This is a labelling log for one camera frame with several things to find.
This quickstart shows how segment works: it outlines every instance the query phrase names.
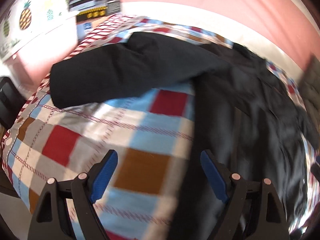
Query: plaid bedsheet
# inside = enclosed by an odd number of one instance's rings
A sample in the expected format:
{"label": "plaid bedsheet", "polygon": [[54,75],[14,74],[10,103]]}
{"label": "plaid bedsheet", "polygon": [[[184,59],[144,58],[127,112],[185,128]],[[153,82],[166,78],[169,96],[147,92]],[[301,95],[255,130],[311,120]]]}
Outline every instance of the plaid bedsheet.
{"label": "plaid bedsheet", "polygon": [[[126,42],[135,31],[161,33],[193,44],[233,45],[199,28],[115,15],[97,26],[70,57],[97,46]],[[292,100],[302,105],[294,82],[271,62],[267,67],[284,82]],[[102,225],[111,240],[165,239],[192,144],[193,99],[191,85],[183,83],[152,89],[139,98],[57,109],[47,76],[2,141],[3,169],[33,212],[48,178],[73,179],[115,149],[118,166],[94,205]],[[314,151],[306,141],[305,145],[310,165]],[[310,174],[307,183],[310,190],[318,190]],[[313,191],[306,215],[318,201]],[[77,238],[83,239],[72,200],[68,200],[68,210]]]}

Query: pineapple print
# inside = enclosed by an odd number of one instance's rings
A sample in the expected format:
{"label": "pineapple print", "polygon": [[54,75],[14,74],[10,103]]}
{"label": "pineapple print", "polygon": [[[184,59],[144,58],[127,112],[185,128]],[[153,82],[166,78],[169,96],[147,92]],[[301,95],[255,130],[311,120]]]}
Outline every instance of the pineapple print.
{"label": "pineapple print", "polygon": [[10,32],[10,24],[9,24],[10,12],[11,11],[9,11],[8,15],[4,19],[3,34],[5,37],[8,37],[9,32]]}
{"label": "pineapple print", "polygon": [[53,11],[51,9],[49,9],[47,11],[47,20],[51,21],[53,19]]}
{"label": "pineapple print", "polygon": [[31,1],[28,0],[25,3],[24,9],[20,15],[19,26],[21,30],[25,30],[30,26],[30,23],[31,23],[31,11],[29,9],[30,4],[31,4]]}

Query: product box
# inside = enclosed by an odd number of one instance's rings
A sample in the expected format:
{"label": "product box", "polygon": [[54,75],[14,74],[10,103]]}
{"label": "product box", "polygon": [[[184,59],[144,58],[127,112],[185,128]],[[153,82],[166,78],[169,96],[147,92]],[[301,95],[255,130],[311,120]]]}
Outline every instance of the product box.
{"label": "product box", "polygon": [[77,24],[77,36],[78,42],[84,40],[84,38],[93,30],[92,23]]}
{"label": "product box", "polygon": [[79,12],[77,23],[92,21],[120,12],[120,0],[70,0],[69,11]]}

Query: brown square pattern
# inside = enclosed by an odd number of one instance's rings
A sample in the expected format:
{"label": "brown square pattern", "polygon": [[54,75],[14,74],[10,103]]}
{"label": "brown square pattern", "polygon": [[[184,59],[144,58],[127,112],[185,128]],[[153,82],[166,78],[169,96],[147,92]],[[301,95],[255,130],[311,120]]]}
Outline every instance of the brown square pattern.
{"label": "brown square pattern", "polygon": [[114,187],[159,194],[170,156],[128,149]]}
{"label": "brown square pattern", "polygon": [[37,203],[39,200],[39,195],[35,193],[31,188],[29,188],[29,203],[30,203],[30,213],[33,214]]}
{"label": "brown square pattern", "polygon": [[27,131],[28,126],[29,126],[30,124],[32,124],[32,123],[34,122],[34,120],[35,120],[35,119],[32,118],[32,117],[28,117],[28,118],[24,121],[23,125],[19,128],[18,139],[19,139],[20,141],[23,142],[24,137],[26,136],[26,131]]}

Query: black clothing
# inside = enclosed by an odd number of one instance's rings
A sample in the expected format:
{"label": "black clothing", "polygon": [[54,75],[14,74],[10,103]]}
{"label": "black clothing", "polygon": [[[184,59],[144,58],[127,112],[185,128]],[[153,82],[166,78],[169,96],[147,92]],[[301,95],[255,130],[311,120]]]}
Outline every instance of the black clothing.
{"label": "black clothing", "polygon": [[315,148],[319,135],[265,60],[241,45],[198,47],[134,33],[126,44],[55,64],[51,96],[62,108],[139,96],[190,78],[196,92],[194,141],[168,240],[206,240],[223,209],[200,165],[204,149],[247,180],[271,179],[288,223],[303,214],[307,178],[301,133]]}

